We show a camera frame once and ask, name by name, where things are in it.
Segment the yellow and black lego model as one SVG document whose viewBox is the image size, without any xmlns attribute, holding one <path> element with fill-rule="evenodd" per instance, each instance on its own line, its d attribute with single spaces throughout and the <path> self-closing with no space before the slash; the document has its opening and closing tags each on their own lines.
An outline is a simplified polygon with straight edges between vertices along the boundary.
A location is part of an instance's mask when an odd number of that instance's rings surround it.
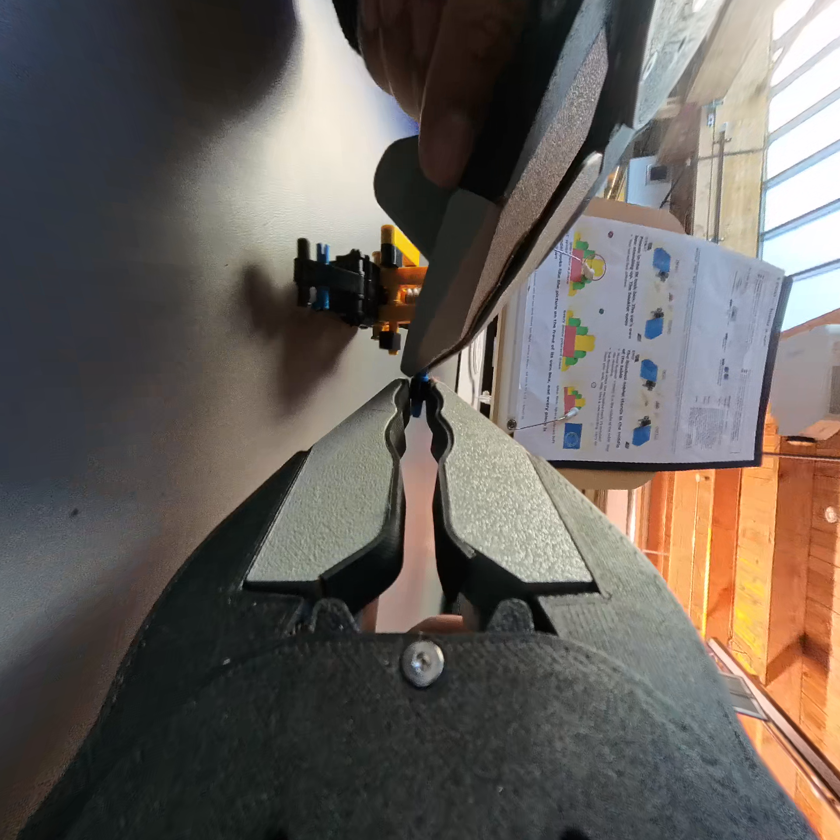
<svg viewBox="0 0 840 840">
<path fill-rule="evenodd" d="M 293 264 L 300 308 L 370 330 L 390 355 L 402 348 L 402 332 L 414 319 L 426 273 L 418 248 L 390 224 L 381 227 L 380 247 L 371 255 L 355 248 L 332 258 L 327 244 L 312 249 L 308 239 L 299 238 Z"/>
</svg>

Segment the person's left hand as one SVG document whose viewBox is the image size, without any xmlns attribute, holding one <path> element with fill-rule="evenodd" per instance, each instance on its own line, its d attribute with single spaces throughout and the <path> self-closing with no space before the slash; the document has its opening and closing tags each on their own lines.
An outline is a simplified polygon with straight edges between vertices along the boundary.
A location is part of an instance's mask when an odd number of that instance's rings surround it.
<svg viewBox="0 0 840 840">
<path fill-rule="evenodd" d="M 418 156 L 436 186 L 457 186 L 529 3 L 362 1 L 360 52 L 375 83 L 419 127 Z"/>
</svg>

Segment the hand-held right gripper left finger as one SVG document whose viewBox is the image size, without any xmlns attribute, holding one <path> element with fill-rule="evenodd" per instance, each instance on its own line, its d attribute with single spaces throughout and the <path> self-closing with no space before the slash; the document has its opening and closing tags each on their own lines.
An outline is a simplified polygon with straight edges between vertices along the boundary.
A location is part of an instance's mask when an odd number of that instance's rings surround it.
<svg viewBox="0 0 840 840">
<path fill-rule="evenodd" d="M 255 553 L 248 588 L 337 599 L 358 613 L 396 580 L 409 387 L 394 380 L 309 449 Z"/>
</svg>

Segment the printed instruction sheet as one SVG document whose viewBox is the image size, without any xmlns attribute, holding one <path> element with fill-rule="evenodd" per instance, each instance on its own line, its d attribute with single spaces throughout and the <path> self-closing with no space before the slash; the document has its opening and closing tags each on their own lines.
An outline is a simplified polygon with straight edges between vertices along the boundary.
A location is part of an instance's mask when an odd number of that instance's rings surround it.
<svg viewBox="0 0 840 840">
<path fill-rule="evenodd" d="M 757 466 L 790 287 L 703 238 L 582 215 L 528 280 L 514 439 L 573 468 Z"/>
</svg>

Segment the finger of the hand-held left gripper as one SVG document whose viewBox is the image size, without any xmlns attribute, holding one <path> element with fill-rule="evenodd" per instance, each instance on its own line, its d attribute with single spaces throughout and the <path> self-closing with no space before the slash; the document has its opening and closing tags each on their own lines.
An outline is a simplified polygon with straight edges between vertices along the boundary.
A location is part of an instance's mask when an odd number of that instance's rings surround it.
<svg viewBox="0 0 840 840">
<path fill-rule="evenodd" d="M 507 230 L 496 205 L 468 191 L 450 200 L 420 297 L 420 368 L 466 347 L 504 308 L 583 214 L 604 177 L 603 153 L 575 162 L 557 194 L 503 262 L 491 255 Z"/>
<path fill-rule="evenodd" d="M 523 29 L 493 87 L 457 186 L 432 186 L 401 142 L 401 226 L 428 260 L 402 351 L 417 375 L 461 350 L 593 198 L 627 133 L 632 28 Z"/>
</svg>

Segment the window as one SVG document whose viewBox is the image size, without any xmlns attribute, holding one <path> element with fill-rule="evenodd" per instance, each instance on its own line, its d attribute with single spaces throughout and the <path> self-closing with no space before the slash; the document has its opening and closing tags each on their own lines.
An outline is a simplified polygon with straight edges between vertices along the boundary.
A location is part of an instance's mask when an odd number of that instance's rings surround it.
<svg viewBox="0 0 840 840">
<path fill-rule="evenodd" d="M 773 12 L 759 255 L 793 282 L 838 276 L 839 2 Z"/>
</svg>

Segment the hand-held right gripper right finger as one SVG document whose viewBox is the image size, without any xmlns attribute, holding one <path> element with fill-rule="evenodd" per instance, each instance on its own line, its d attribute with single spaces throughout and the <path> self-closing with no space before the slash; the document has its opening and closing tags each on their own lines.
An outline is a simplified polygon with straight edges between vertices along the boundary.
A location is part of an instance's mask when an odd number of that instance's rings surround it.
<svg viewBox="0 0 840 840">
<path fill-rule="evenodd" d="M 503 602 L 519 601 L 535 628 L 551 629 L 539 599 L 594 594 L 596 583 L 529 452 L 439 381 L 427 387 L 427 422 L 445 605 L 488 629 Z"/>
</svg>

